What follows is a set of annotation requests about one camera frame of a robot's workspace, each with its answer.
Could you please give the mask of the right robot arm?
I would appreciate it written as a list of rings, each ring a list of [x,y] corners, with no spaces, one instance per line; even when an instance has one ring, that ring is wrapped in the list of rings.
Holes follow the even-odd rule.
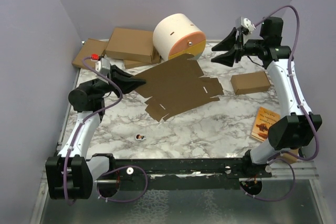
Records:
[[[267,139],[258,147],[248,150],[241,164],[246,177],[254,177],[264,170],[268,161],[288,154],[290,150],[308,146],[322,124],[306,104],[298,83],[292,49],[281,45],[284,21],[279,17],[265,18],[261,23],[260,39],[250,39],[256,26],[240,17],[230,34],[212,51],[221,55],[211,61],[232,67],[243,56],[256,56],[263,63],[275,86],[281,118],[268,131]]]

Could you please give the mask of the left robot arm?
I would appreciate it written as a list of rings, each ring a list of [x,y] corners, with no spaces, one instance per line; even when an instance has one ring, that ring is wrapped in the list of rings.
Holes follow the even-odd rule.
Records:
[[[99,177],[110,179],[120,171],[112,154],[95,154],[87,159],[88,147],[105,111],[146,83],[115,65],[95,73],[97,78],[81,83],[69,93],[69,103],[77,112],[75,127],[64,147],[45,164],[51,199],[64,199],[68,205],[88,199],[93,182]]]

